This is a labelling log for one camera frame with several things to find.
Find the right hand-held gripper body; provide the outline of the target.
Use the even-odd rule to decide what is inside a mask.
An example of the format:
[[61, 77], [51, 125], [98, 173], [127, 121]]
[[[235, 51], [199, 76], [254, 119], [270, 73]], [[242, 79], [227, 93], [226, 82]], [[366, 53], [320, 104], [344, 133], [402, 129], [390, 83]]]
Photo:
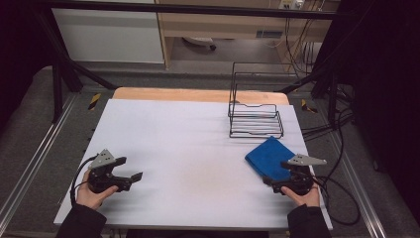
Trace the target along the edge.
[[310, 172], [311, 166], [325, 166], [326, 160], [316, 159], [313, 157], [297, 154], [287, 160], [292, 165], [289, 178], [272, 181], [272, 189], [274, 193], [281, 193], [281, 188], [287, 186], [299, 195], [306, 194], [314, 184], [314, 178]]

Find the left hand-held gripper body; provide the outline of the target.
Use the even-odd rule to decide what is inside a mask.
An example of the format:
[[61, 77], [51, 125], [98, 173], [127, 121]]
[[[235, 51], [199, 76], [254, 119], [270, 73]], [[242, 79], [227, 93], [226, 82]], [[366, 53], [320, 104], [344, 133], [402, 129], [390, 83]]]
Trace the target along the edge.
[[100, 193], [116, 185], [118, 192], [128, 191], [132, 185], [131, 178], [121, 178], [113, 175], [115, 158], [107, 149], [100, 152], [90, 164], [88, 183], [95, 193]]

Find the blue cloth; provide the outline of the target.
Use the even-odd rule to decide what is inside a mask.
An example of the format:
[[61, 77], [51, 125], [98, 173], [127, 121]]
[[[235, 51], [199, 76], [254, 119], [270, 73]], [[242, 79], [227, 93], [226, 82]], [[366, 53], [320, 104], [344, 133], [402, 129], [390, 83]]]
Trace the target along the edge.
[[281, 166], [295, 154], [274, 137], [269, 137], [245, 156], [245, 160], [261, 176], [273, 180], [290, 178], [289, 170]]

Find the person's right hand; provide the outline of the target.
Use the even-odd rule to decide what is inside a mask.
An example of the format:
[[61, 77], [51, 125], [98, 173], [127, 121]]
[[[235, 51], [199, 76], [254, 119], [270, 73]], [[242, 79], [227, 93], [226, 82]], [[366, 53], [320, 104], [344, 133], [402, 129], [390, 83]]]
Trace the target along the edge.
[[320, 195], [319, 195], [319, 186], [313, 185], [310, 190], [304, 194], [299, 195], [287, 186], [283, 186], [281, 191], [292, 199], [297, 206], [306, 205], [308, 207], [319, 207], [320, 206]]

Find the person's left hand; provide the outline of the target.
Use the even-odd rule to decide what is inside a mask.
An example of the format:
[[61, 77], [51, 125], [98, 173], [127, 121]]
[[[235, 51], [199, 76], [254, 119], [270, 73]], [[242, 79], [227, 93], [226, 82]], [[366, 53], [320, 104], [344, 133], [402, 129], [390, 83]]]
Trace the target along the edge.
[[90, 170], [87, 170], [83, 175], [82, 184], [77, 189], [76, 203], [97, 210], [106, 198], [118, 190], [118, 187], [113, 185], [100, 193], [95, 193], [89, 188], [87, 182], [89, 173]]

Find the white table mat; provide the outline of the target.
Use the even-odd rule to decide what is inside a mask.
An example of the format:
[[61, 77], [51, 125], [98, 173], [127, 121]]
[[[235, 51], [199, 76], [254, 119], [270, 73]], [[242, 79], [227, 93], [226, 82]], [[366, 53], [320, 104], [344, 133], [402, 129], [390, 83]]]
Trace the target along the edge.
[[279, 231], [293, 202], [272, 191], [245, 156], [260, 138], [232, 138], [226, 103], [111, 99], [85, 155], [124, 157], [117, 176], [141, 173], [107, 198], [107, 226]]

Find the yellow black tape strip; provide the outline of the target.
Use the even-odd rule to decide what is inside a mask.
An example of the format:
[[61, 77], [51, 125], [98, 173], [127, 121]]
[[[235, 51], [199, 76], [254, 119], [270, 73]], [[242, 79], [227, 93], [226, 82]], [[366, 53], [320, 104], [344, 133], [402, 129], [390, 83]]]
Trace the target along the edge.
[[318, 113], [318, 110], [316, 108], [310, 107], [304, 99], [301, 99], [301, 109], [311, 113]]
[[94, 108], [95, 108], [97, 102], [99, 101], [100, 97], [101, 97], [101, 93], [96, 93], [96, 94], [93, 95], [93, 97], [92, 97], [92, 99], [89, 103], [88, 110], [94, 110]]

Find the wooden table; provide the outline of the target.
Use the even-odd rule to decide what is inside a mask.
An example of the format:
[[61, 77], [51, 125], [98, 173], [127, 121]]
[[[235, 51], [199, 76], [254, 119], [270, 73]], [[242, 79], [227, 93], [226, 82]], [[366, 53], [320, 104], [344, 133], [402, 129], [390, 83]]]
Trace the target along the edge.
[[[115, 90], [113, 99], [228, 103], [231, 97], [229, 90], [120, 87]], [[236, 93], [236, 100], [245, 104], [289, 104], [287, 96], [277, 92], [239, 91]]]

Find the white cabinet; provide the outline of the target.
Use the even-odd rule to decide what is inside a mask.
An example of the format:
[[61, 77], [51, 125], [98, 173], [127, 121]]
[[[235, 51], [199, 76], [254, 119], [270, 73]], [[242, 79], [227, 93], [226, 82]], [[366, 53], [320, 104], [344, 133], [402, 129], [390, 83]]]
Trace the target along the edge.
[[71, 9], [52, 11], [73, 60], [163, 63], [155, 14]]

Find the black curtain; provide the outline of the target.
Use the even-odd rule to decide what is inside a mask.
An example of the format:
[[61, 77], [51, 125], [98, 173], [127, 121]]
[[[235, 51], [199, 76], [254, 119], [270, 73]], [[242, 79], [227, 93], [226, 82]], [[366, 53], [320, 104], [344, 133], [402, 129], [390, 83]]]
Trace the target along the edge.
[[344, 51], [338, 76], [372, 156], [420, 225], [420, 0], [341, 0], [318, 62]]
[[51, 65], [30, 0], [0, 0], [0, 131], [20, 106], [34, 75]]

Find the white chair base with caster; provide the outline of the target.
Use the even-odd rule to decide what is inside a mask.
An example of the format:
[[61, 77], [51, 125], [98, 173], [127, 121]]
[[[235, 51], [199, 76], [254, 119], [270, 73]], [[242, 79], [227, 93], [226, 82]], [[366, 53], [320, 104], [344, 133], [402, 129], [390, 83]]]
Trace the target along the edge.
[[215, 46], [213, 40], [211, 38], [191, 38], [191, 37], [184, 37], [183, 38], [187, 43], [201, 46], [201, 47], [208, 47], [211, 51], [215, 51], [217, 47]]

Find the wooden desk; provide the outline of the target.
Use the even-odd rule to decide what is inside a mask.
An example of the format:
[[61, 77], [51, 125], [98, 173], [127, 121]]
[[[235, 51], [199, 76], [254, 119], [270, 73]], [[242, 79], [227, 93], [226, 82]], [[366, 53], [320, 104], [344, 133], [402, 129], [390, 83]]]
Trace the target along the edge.
[[[207, 5], [279, 9], [280, 0], [155, 0], [158, 4]], [[335, 12], [341, 0], [305, 0], [297, 11]], [[292, 62], [303, 56], [308, 43], [322, 43], [330, 28], [329, 20], [274, 19], [268, 17], [223, 16], [202, 14], [157, 15], [164, 64], [171, 66], [176, 38], [267, 39], [280, 60]]]

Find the white power strip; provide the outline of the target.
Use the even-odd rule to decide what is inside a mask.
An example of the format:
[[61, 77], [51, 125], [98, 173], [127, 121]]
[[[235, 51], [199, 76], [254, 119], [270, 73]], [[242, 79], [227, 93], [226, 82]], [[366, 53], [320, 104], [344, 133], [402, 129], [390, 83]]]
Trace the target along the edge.
[[283, 10], [299, 10], [305, 0], [280, 0], [278, 8]]

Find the black metal crossbar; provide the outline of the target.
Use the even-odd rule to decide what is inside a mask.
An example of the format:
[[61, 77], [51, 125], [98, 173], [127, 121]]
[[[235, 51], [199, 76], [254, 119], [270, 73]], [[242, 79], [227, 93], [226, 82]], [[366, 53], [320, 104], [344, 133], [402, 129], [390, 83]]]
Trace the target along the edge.
[[170, 14], [202, 14], [223, 16], [250, 16], [268, 18], [294, 18], [294, 19], [319, 19], [334, 20], [342, 17], [336, 12], [314, 12], [296, 10], [275, 10], [244, 7], [220, 7], [201, 5], [173, 5], [173, 4], [148, 4], [124, 3], [101, 1], [75, 1], [75, 0], [36, 0], [44, 7], [56, 9], [122, 11], [145, 13], [170, 13]]

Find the black metal frame stand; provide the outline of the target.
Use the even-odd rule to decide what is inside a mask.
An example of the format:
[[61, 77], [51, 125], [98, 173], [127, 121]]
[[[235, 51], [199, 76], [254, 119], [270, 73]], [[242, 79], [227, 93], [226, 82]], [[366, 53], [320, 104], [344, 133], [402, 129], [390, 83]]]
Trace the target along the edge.
[[31, 6], [30, 9], [37, 26], [40, 28], [40, 36], [44, 47], [52, 59], [52, 121], [54, 123], [63, 114], [62, 84], [65, 83], [70, 92], [80, 92], [83, 88], [78, 76], [80, 73], [107, 89], [118, 88], [117, 85], [94, 74], [69, 56], [59, 30], [53, 28], [53, 24], [48, 17], [49, 10], [46, 7]]
[[320, 98], [322, 95], [328, 94], [327, 122], [333, 129], [336, 129], [338, 127], [336, 122], [338, 73], [332, 66], [320, 66], [304, 78], [280, 89], [280, 92], [288, 94], [313, 80], [316, 83], [311, 95], [313, 98]]

